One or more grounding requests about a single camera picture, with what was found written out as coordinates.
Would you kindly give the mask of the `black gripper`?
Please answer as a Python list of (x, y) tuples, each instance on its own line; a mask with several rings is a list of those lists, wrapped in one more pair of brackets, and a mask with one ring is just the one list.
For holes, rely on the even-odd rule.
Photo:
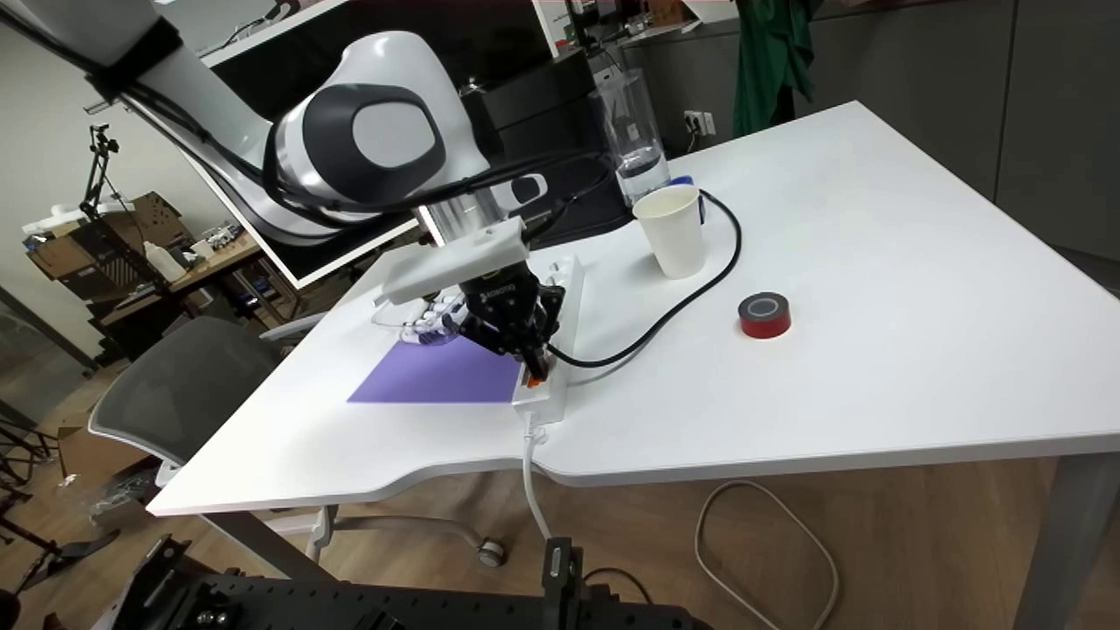
[(560, 330), (564, 299), (564, 289), (542, 283), (526, 264), (503, 268), (466, 283), (461, 333), (493, 353), (533, 363)]

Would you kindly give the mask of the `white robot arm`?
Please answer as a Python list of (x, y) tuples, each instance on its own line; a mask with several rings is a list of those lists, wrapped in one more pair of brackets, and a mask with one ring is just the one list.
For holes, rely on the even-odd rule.
[(517, 218), (442, 236), (428, 213), (506, 171), (482, 158), (451, 74), (417, 33), (349, 43), (324, 80), (261, 116), (155, 0), (3, 0), (3, 20), (169, 137), (298, 289), (406, 240), (394, 305), (448, 289), (529, 283)]

